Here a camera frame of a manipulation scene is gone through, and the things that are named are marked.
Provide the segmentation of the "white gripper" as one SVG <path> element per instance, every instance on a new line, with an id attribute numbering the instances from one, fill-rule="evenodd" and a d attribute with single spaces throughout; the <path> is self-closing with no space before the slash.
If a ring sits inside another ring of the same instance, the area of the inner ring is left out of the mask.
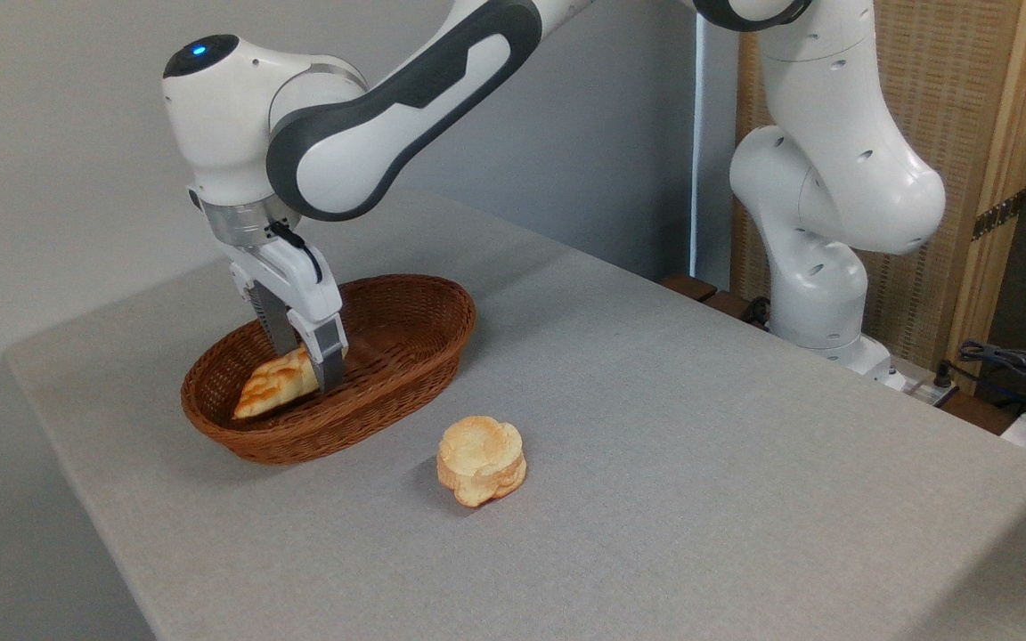
<path id="1" fill-rule="evenodd" d="M 298 247 L 277 237 L 254 247 L 228 245 L 225 255 L 274 353 L 292 353 L 300 337 L 321 393 L 342 385 L 349 345 L 339 315 L 338 285 L 322 253 L 313 245 Z"/>

